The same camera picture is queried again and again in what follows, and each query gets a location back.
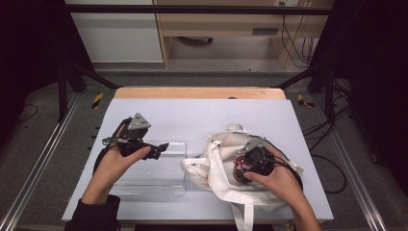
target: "person's left hand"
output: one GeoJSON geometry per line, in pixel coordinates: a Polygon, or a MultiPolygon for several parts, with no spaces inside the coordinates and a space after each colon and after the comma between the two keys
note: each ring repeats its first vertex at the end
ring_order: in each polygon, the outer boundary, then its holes
{"type": "Polygon", "coordinates": [[[150,149],[149,146],[146,146],[127,157],[123,157],[119,148],[112,146],[90,179],[81,201],[85,204],[105,204],[114,183],[132,164],[146,156],[150,149]]]}

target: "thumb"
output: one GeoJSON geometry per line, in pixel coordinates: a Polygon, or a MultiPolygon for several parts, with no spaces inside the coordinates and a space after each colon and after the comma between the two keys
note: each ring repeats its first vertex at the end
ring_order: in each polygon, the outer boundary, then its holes
{"type": "Polygon", "coordinates": [[[260,183],[264,185],[264,182],[267,180],[267,177],[261,174],[258,174],[253,171],[247,171],[243,173],[243,176],[253,182],[260,183]]]}
{"type": "Polygon", "coordinates": [[[146,146],[146,147],[143,147],[143,148],[137,150],[136,152],[132,153],[131,155],[129,155],[127,158],[129,160],[130,164],[132,165],[136,161],[138,161],[138,160],[142,159],[143,157],[145,157],[147,155],[147,153],[149,153],[149,151],[151,149],[152,148],[150,146],[146,146]]]}

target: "black backdrop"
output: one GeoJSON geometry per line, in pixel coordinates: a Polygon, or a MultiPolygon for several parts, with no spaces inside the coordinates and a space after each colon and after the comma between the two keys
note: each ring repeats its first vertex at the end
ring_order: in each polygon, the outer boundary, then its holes
{"type": "MultiPolygon", "coordinates": [[[[312,65],[355,14],[334,49],[334,77],[349,80],[350,104],[366,132],[373,153],[385,163],[408,194],[408,16],[402,0],[337,0],[320,37],[312,65]]],[[[323,82],[324,73],[314,77],[323,82]]]]}
{"type": "MultiPolygon", "coordinates": [[[[56,82],[64,61],[75,60],[94,69],[70,14],[39,9],[40,4],[64,4],[64,0],[0,3],[1,146],[24,109],[27,95],[56,82]]],[[[65,70],[71,85],[84,86],[79,73],[69,67],[65,70]]]]}

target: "clear plastic container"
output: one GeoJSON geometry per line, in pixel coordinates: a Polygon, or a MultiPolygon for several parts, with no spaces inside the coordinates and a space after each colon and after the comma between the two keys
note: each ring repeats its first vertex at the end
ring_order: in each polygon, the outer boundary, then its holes
{"type": "MultiPolygon", "coordinates": [[[[164,142],[146,141],[154,145],[164,142]]],[[[170,142],[159,160],[139,160],[114,184],[111,194],[122,199],[149,195],[184,195],[186,172],[181,161],[186,159],[186,144],[170,142]]]]}

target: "white tote bag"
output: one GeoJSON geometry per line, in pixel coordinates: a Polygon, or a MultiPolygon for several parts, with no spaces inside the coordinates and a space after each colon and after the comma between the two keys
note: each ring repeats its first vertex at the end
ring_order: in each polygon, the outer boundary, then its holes
{"type": "MultiPolygon", "coordinates": [[[[182,161],[182,169],[194,184],[214,192],[219,199],[230,202],[239,231],[252,230],[255,207],[270,211],[283,203],[261,184],[242,184],[233,177],[234,161],[242,155],[242,148],[256,139],[259,137],[251,136],[240,124],[230,124],[226,133],[214,134],[208,138],[204,154],[182,161]],[[235,204],[243,205],[243,216],[235,204]]],[[[262,145],[273,146],[267,141],[262,145]]],[[[302,173],[301,167],[283,156],[292,169],[302,173]]]]}

